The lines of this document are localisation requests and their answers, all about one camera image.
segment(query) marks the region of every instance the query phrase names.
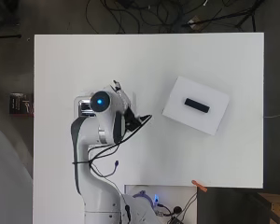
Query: black object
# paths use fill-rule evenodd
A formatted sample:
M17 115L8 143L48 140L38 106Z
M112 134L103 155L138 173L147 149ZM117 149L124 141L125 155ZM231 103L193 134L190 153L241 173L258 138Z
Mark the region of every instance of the black object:
M196 22L189 22L187 24L183 24L182 27L189 27L191 25L198 25L198 24L204 24L206 22L212 22L212 21L221 21L227 18L234 18L234 17L240 17L240 16L244 16L243 19L241 21L239 21L236 25L234 25L235 28L241 28L243 23L249 18L252 17L252 23L253 23L253 30L254 32L256 32L256 26L255 26L255 11L262 5L262 3L264 3L265 0L256 0L254 5L251 8L248 8L247 10L243 11L243 12L237 12L237 13L232 13L226 16L221 16L221 17L217 17L217 18L213 18L210 20L205 20L205 21L196 21Z
M193 101L193 100L191 100L189 98L187 98L187 100L185 102L185 105L193 107L193 108L195 108L197 110L200 110L200 111L202 111L204 113L207 113L209 111L209 106L200 104L200 103L198 103L196 101Z
M0 35L0 39L21 38L21 35Z
M21 117L34 116L34 95L11 93L9 95L9 114Z
M138 128L141 125L141 122L134 116L134 113L132 110L128 107L125 114L125 127L130 132L133 132L136 128Z
M179 213L181 213L183 210L182 210L182 208L181 207L179 207L179 206L177 206L177 207L175 207L174 208L174 214L179 214Z
M105 91L96 92L91 98L91 109L94 112L103 112L109 108L110 97Z
M122 120L122 115L120 114L120 112L117 111L115 114L114 128L113 128L113 139L115 144L118 144L122 138L121 120Z
M179 220L177 217L174 217L171 221L170 224L184 224L181 220Z

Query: white box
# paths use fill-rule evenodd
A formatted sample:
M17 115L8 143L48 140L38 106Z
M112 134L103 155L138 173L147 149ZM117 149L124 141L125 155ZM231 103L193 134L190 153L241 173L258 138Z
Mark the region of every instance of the white box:
M185 105L187 98L209 106L208 112ZM204 133L215 135L229 100L229 96L223 92L185 77L178 77L162 114Z

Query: black handle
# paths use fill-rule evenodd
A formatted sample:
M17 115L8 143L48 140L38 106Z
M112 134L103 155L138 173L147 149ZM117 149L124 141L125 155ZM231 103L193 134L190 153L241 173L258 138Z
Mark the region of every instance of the black handle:
M209 111L209 106L200 104L200 103L198 103L196 101L193 101L193 100L191 100L189 98L187 98L187 100L185 102L185 105L193 107L194 109L200 110L200 111L202 111L204 113L207 113Z

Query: black cable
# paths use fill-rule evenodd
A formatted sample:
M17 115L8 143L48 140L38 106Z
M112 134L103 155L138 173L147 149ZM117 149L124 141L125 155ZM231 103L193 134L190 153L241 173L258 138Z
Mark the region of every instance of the black cable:
M212 20L222 11L222 8L215 14L215 16L212 18ZM202 32L206 29L212 22L208 22L199 32Z
M171 217L173 215L173 213L170 211L170 209L168 207L166 207L165 205L158 203L157 206L163 207L164 209L166 209L168 211L169 214L163 214L165 217Z
M131 137L133 137L137 132L139 132L140 129L143 128L144 125L146 125L146 123L151 119L151 115L135 130L133 131L128 137L126 137L125 139L123 139L122 141L120 141L119 143L111 146L111 147L108 147L106 149L104 149L103 151L97 153L91 160L90 160L90 163L93 163L93 161L97 160L99 156L101 156L102 154L104 154L105 152L107 152L109 149L115 147L115 146L118 146L126 141L128 141Z
M234 3L236 3L238 0L228 0L225 2L225 0L222 0L222 4L224 7L231 7Z
M180 220L181 222L185 219L185 215L186 215L189 207L196 201L196 199L197 199L197 195L196 195L195 199L188 205L187 209L184 211L184 215L183 215L183 217Z
M195 200L197 199L197 197L193 200L193 202L191 201L195 196L197 195L197 192L194 193L188 200L188 202L186 203L184 209L181 211L181 213L179 213L176 218L178 218L182 213L185 213L188 211L189 207L192 205L192 203L195 202Z
M165 22L167 22L168 20L168 16L169 16L169 11L166 8L165 4L163 2L161 2L161 6L164 8L165 12L166 12L166 18L165 18Z
M100 0L101 4L103 5L103 7L111 14L111 16L114 18L114 20L116 21L116 23L119 25L119 28L122 30L122 32L125 34L124 29L121 26L121 22L119 22L119 20L117 19L117 17L114 15L114 13L109 9L108 5L106 4L106 0L103 2L103 0Z
M88 5L90 4L90 1L91 1L91 0L88 0L87 5L86 5L86 7L85 7L85 18L86 18L86 21L87 21L88 25L92 28L92 30L93 30L96 34L99 34L99 33L96 31L96 29L91 25L91 22L90 22L89 19L88 19Z
M98 172L100 175L102 175L102 173L101 173L100 170L97 168L97 166L96 166L95 164L93 164L93 166L95 167L95 169L97 170L97 172ZM127 205L127 202L125 201L125 199L124 199L124 197L123 197L121 191L119 190L119 187L116 185L116 183L114 183L113 181L109 180L109 179L106 178L106 177L103 177L103 179L105 179L106 181L110 182L110 183L116 188L116 190L117 190L117 191L119 192L119 194L121 195L121 197L122 197L122 199L123 199L125 205Z
M125 31L123 30L123 27L122 27L121 23L122 23L122 15L121 15L121 12L119 12L119 30L118 30L118 34L120 34L120 30L122 30L122 32L125 34Z
M125 10L125 9L116 9L116 8L111 8L109 7L108 5L105 5L106 8L110 11L118 11L118 12L125 12L127 14L129 14L131 17L133 17L133 19L137 22L137 30L138 30L138 34L140 34L140 21L131 13L129 12L128 10Z
M189 13L191 13L191 12L197 10L198 8L202 7L202 6L204 5L204 3L205 3L205 0L203 0L203 1L202 1L198 6L196 6L195 8L191 9L191 10L188 11L188 12L185 12L184 15L187 15L187 14L189 14Z

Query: white cable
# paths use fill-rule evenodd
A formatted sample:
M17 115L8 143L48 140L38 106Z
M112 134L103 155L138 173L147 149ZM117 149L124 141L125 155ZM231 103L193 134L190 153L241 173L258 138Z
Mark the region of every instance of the white cable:
M207 4L208 0L205 0L205 2L203 3L203 6L205 7Z
M278 118L280 117L280 115L274 115L274 116L266 116L266 117L263 117L264 119L274 119L274 118Z

